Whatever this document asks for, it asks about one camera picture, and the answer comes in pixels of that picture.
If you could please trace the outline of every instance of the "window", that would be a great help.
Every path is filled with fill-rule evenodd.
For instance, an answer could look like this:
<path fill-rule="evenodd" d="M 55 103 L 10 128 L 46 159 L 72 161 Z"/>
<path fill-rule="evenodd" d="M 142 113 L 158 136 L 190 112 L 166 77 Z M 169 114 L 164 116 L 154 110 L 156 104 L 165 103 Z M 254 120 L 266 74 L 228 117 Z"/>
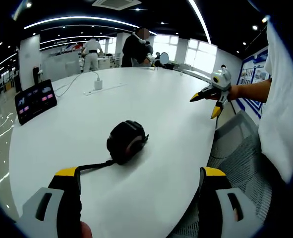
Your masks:
<path fill-rule="evenodd" d="M 5 76 L 7 73 L 9 73 L 9 71 L 7 70 L 6 72 L 1 74 L 1 77 Z"/>
<path fill-rule="evenodd" d="M 116 37 L 110 38 L 107 53 L 115 54 L 116 53 L 116 45 L 117 45 L 117 38 Z"/>
<path fill-rule="evenodd" d="M 106 51 L 106 40 L 105 39 L 100 40 L 99 43 L 102 48 L 102 51 L 105 52 Z"/>
<path fill-rule="evenodd" d="M 216 54 L 216 46 L 190 39 L 185 63 L 204 72 L 212 73 L 216 61 Z"/>
<path fill-rule="evenodd" d="M 157 35 L 154 39 L 153 56 L 156 56 L 156 52 L 166 52 L 169 55 L 170 60 L 174 61 L 177 51 L 177 44 L 178 36 Z"/>

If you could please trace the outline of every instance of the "floor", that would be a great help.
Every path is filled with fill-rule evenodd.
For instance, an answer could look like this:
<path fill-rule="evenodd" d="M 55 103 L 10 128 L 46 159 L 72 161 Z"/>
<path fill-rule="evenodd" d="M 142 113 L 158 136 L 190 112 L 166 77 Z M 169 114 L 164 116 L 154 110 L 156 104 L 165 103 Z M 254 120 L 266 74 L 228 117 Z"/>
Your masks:
<path fill-rule="evenodd" d="M 18 219 L 11 193 L 8 170 L 8 154 L 13 124 L 16 118 L 15 89 L 0 95 L 0 206 L 13 219 Z"/>

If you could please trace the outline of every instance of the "white shirt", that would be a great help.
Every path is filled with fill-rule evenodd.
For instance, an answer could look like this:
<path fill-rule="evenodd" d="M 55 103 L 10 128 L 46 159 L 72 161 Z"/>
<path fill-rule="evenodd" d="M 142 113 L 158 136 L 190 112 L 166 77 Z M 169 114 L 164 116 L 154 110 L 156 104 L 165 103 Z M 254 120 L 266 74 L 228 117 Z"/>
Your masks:
<path fill-rule="evenodd" d="M 100 43 L 96 41 L 95 39 L 91 39 L 90 41 L 87 41 L 83 46 L 86 51 L 86 53 L 89 53 L 89 51 L 97 51 L 98 49 L 101 49 Z"/>
<path fill-rule="evenodd" d="M 269 54 L 265 70 L 272 83 L 259 124 L 262 153 L 274 164 L 282 179 L 293 175 L 293 61 L 274 27 L 268 23 Z"/>

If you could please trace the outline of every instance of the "hand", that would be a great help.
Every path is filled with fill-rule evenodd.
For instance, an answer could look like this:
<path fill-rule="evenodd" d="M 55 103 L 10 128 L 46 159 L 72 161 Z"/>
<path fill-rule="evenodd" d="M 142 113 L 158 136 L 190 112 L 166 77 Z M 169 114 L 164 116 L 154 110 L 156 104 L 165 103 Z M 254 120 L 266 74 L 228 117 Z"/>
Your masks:
<path fill-rule="evenodd" d="M 235 100 L 239 97 L 240 97 L 239 86 L 237 85 L 231 86 L 231 88 L 229 89 L 228 97 L 227 97 L 228 101 Z M 220 98 L 220 94 L 214 94 L 214 95 L 206 97 L 205 99 L 219 100 L 219 98 Z"/>
<path fill-rule="evenodd" d="M 149 64 L 150 60 L 148 58 L 145 58 L 145 60 L 143 61 L 144 64 Z"/>

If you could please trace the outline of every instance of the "white table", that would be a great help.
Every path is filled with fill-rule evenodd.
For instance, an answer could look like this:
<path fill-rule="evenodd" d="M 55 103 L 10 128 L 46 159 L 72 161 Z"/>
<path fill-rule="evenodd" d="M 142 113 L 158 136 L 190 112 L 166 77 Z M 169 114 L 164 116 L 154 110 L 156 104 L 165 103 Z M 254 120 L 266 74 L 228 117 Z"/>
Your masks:
<path fill-rule="evenodd" d="M 103 91 L 85 96 L 96 79 L 95 74 L 85 73 L 58 98 L 56 107 L 23 126 L 16 120 L 9 172 L 18 213 L 60 169 L 108 160 L 106 141 L 111 130 L 131 119 L 143 125 L 149 140 L 127 164 L 81 176 L 81 220 L 94 238 L 165 238 L 194 197 L 199 168 L 207 164 L 216 124 L 210 119 L 215 102 L 190 103 L 207 83 L 176 71 L 97 72 Z M 74 77 L 53 86 L 58 88 Z"/>
<path fill-rule="evenodd" d="M 200 73 L 198 71 L 184 69 L 182 72 L 185 73 L 185 74 L 188 74 L 190 76 L 193 76 L 195 78 L 199 78 L 199 79 L 201 79 L 201 80 L 203 80 L 203 81 L 205 81 L 207 83 L 210 83 L 211 82 L 210 77 L 208 77 L 207 75 L 205 75 L 203 73 Z"/>

